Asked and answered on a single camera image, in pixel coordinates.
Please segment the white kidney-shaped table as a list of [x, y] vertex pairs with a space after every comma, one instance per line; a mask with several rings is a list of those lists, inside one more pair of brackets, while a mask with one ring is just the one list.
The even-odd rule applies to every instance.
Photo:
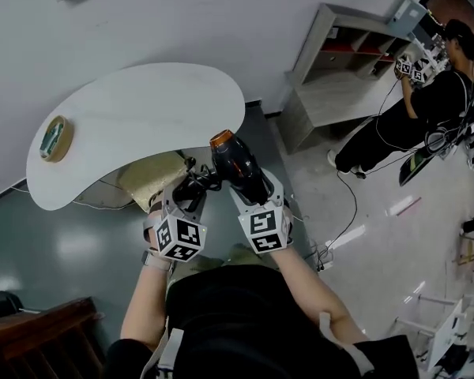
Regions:
[[[51, 163], [40, 145], [58, 115], [74, 134], [63, 159]], [[121, 69], [80, 88], [43, 121], [28, 152], [29, 193], [42, 209], [58, 210], [129, 163], [236, 132], [244, 116], [240, 87], [218, 69], [175, 62]]]

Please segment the person's right forearm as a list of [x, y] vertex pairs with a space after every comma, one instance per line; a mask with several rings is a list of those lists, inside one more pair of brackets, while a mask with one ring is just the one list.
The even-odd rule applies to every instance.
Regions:
[[270, 255], [296, 303], [310, 320], [318, 325], [320, 314], [327, 313], [330, 330], [342, 343], [354, 344], [369, 340], [340, 298], [292, 246], [271, 252]]

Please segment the brown wooden furniture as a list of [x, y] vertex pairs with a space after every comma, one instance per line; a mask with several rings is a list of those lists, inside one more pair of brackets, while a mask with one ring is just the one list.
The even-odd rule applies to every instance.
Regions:
[[0, 317], [0, 379], [101, 379], [99, 319], [91, 298]]

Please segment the black orange hair dryer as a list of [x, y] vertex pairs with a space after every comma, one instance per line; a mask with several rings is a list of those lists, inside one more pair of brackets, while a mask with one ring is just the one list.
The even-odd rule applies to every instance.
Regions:
[[219, 191], [222, 182], [227, 181], [245, 205], [264, 205], [269, 191], [263, 172], [246, 144], [226, 129], [211, 138], [209, 145], [213, 166], [203, 164], [196, 172], [195, 158], [186, 157], [187, 175], [173, 189], [173, 201], [177, 205], [188, 201], [187, 210], [192, 212], [208, 190]]

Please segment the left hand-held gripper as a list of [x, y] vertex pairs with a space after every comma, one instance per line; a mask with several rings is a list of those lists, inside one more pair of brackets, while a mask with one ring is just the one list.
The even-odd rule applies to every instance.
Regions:
[[176, 208], [174, 190], [174, 183], [163, 189], [162, 211], [153, 213], [153, 248], [163, 258], [188, 262], [205, 248], [207, 227], [201, 224], [201, 215], [207, 193], [191, 191], [183, 213], [182, 209]]

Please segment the black bag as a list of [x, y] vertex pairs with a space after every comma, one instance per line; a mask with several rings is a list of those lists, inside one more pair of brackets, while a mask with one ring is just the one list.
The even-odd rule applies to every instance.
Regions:
[[0, 317], [19, 313], [22, 308], [21, 300], [15, 294], [0, 291]]

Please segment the grey wooden shelf cabinet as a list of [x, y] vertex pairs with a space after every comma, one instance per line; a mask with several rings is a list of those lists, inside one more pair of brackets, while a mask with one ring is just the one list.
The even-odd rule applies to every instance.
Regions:
[[411, 45], [411, 34], [369, 13], [322, 3], [287, 75], [292, 90], [277, 120], [287, 152], [304, 149], [322, 127], [370, 115]]

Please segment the person's olive trousers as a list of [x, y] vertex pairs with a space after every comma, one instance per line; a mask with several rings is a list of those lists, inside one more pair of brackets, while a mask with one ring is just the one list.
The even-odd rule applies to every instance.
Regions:
[[274, 270], [279, 269], [275, 261], [269, 255], [257, 255], [249, 246], [236, 243], [230, 248], [225, 259], [200, 255], [186, 263], [177, 263], [170, 274], [167, 289], [169, 290], [174, 283], [186, 277], [201, 272], [207, 272], [215, 268], [236, 265], [259, 265]]

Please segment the person's right hand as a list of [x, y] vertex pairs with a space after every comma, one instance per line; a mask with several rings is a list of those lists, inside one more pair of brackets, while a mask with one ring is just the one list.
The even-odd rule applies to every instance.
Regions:
[[283, 207], [284, 221], [286, 226], [286, 243], [287, 246], [290, 246], [293, 243], [292, 230], [294, 225], [294, 217], [291, 209], [284, 205]]

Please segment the round wooden box green contents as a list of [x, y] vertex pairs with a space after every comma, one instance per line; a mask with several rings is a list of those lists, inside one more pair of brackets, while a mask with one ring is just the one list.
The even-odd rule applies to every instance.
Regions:
[[60, 162], [70, 149], [73, 135], [74, 126], [69, 119], [61, 115], [54, 117], [43, 135], [40, 158], [47, 163]]

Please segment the black green board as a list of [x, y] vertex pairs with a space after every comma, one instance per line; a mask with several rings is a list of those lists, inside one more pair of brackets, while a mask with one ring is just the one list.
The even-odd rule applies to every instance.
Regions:
[[399, 186], [410, 182], [436, 156], [437, 153], [431, 152], [428, 147], [422, 147], [413, 152], [399, 170]]

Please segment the person's black shirt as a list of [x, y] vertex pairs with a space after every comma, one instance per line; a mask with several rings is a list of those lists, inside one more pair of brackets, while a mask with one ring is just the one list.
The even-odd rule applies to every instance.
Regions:
[[167, 320], [154, 351], [114, 342], [103, 379], [419, 379], [405, 336], [361, 343], [335, 338], [296, 303], [280, 270], [215, 268], [166, 291]]

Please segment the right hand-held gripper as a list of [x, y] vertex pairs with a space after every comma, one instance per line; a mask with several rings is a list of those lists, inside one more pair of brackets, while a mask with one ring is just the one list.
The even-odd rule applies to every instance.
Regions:
[[262, 255], [286, 249], [284, 221], [284, 186], [272, 172], [261, 169], [268, 194], [264, 206], [251, 204], [237, 189], [230, 186], [231, 198], [239, 211], [239, 222], [253, 251]]

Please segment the white metal rack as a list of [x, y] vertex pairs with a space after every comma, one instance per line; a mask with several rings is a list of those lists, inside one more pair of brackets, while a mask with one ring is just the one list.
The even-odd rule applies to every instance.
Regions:
[[469, 292], [459, 299], [439, 298], [415, 294], [409, 300], [415, 306], [439, 307], [440, 322], [435, 325], [397, 317], [395, 324], [417, 335], [415, 360], [425, 371], [433, 370], [454, 345], [466, 345], [468, 334], [474, 329], [474, 274], [469, 282]]

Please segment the grey file box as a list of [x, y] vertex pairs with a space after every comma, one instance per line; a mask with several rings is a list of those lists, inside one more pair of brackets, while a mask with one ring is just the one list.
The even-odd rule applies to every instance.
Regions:
[[388, 26], [415, 27], [427, 14], [427, 9], [415, 0], [396, 0], [387, 22]]

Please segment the person's left forearm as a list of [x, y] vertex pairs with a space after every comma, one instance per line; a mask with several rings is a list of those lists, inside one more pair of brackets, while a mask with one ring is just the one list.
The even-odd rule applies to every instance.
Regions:
[[143, 265], [120, 332], [121, 340], [136, 340], [154, 351], [165, 331], [168, 272]]

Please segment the pink floor strip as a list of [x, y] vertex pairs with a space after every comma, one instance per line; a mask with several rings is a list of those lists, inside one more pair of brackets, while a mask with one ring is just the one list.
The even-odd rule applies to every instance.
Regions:
[[399, 216], [414, 204], [418, 203], [421, 200], [421, 197], [407, 196], [404, 199], [393, 204], [387, 211], [387, 216]]

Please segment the person's left hand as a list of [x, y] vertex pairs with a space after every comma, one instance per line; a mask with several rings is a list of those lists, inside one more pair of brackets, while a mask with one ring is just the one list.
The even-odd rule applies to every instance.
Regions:
[[143, 235], [150, 248], [158, 250], [154, 227], [162, 220], [162, 212], [152, 212], [143, 223]]

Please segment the beige wrist band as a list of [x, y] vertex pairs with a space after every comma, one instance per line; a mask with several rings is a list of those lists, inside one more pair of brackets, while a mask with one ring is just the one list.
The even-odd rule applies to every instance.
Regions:
[[165, 272], [171, 270], [172, 262], [160, 256], [159, 252], [147, 249], [142, 254], [141, 262], [145, 267], [156, 268]]

